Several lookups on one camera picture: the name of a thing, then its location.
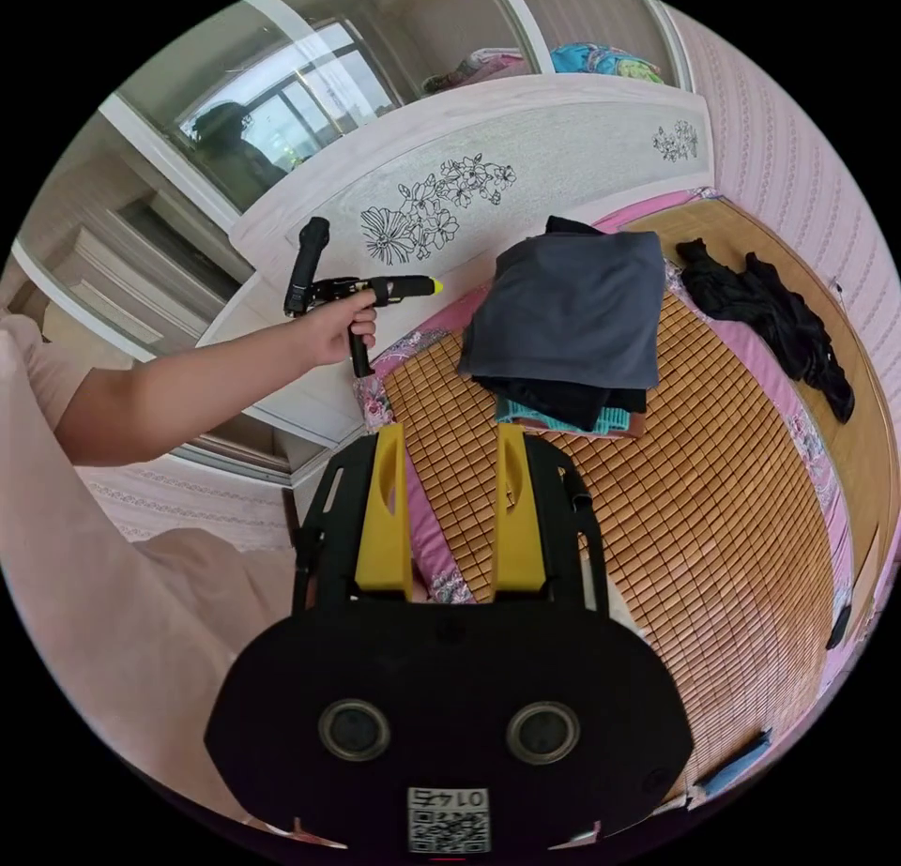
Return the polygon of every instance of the black flower illustration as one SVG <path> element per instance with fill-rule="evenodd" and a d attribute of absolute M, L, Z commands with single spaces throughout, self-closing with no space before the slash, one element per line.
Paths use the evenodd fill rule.
<path fill-rule="evenodd" d="M 468 188 L 483 188 L 488 181 L 488 169 L 481 164 L 481 153 L 478 156 L 465 156 L 460 169 L 460 180 Z"/>
<path fill-rule="evenodd" d="M 436 250 L 442 250 L 445 244 L 453 240 L 453 236 L 460 230 L 460 223 L 451 215 L 448 209 L 441 209 L 435 215 L 435 231 L 432 243 Z"/>
<path fill-rule="evenodd" d="M 469 204 L 472 203 L 472 194 L 468 188 L 454 187 L 450 189 L 450 200 L 455 206 L 469 209 Z"/>
<path fill-rule="evenodd" d="M 366 249 L 373 258 L 389 266 L 408 262 L 414 252 L 418 260 L 428 259 L 460 230 L 447 204 L 469 209 L 478 192 L 491 205 L 500 205 L 501 192 L 516 180 L 512 166 L 483 162 L 481 153 L 442 162 L 439 172 L 440 177 L 432 172 L 412 187 L 399 184 L 403 202 L 398 209 L 373 206 L 362 213 Z"/>
<path fill-rule="evenodd" d="M 361 214 L 366 249 L 389 266 L 409 262 L 416 247 L 410 220 L 402 212 L 371 206 Z"/>
<path fill-rule="evenodd" d="M 491 177 L 500 190 L 506 190 L 516 180 L 516 172 L 509 165 L 496 165 Z"/>
<path fill-rule="evenodd" d="M 654 149 L 659 150 L 668 162 L 687 160 L 689 156 L 697 159 L 697 130 L 689 122 L 680 119 L 669 133 L 663 127 L 657 128 L 654 135 Z"/>

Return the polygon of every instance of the white headboard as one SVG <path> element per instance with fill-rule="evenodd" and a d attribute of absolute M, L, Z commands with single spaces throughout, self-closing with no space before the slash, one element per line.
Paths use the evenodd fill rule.
<path fill-rule="evenodd" d="M 439 277 L 443 294 L 380 312 L 377 354 L 489 279 L 496 255 L 549 215 L 597 220 L 714 185 L 702 97 L 619 77 L 527 75 L 420 100 L 348 134 L 262 197 L 230 239 L 257 269 L 253 292 L 268 312 L 311 216 L 331 222 L 317 278 Z M 352 403 L 347 368 L 310 380 L 320 401 L 323 387 L 342 385 L 335 401 Z"/>

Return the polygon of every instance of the camera lens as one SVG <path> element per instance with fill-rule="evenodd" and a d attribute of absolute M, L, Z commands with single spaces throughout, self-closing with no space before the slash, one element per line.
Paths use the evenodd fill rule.
<path fill-rule="evenodd" d="M 568 706 L 540 701 L 510 720 L 507 746 L 518 760 L 542 766 L 563 759 L 579 739 L 579 721 Z"/>
<path fill-rule="evenodd" d="M 319 719 L 319 737 L 326 750 L 343 760 L 375 759 L 390 741 L 388 720 L 363 700 L 339 700 Z"/>

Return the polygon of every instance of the handheld device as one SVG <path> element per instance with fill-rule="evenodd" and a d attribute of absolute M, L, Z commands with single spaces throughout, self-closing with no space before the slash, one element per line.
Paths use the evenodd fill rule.
<path fill-rule="evenodd" d="M 300 231 L 298 258 L 291 272 L 284 298 L 284 314 L 295 318 L 322 303 L 352 296 L 359 291 L 375 291 L 375 306 L 400 303 L 408 296 L 431 296 L 441 291 L 440 281 L 428 275 L 390 275 L 376 278 L 326 278 L 314 281 L 323 250 L 330 240 L 327 219 L 314 216 Z M 365 378 L 373 374 L 366 344 L 359 334 L 347 330 L 354 375 Z"/>

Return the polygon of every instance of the hand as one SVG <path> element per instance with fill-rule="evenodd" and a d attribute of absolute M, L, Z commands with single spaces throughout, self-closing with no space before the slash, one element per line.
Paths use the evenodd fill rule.
<path fill-rule="evenodd" d="M 361 291 L 344 300 L 326 303 L 298 319 L 303 326 L 303 354 L 312 366 L 330 366 L 350 356 L 347 329 L 375 344 L 375 291 Z"/>

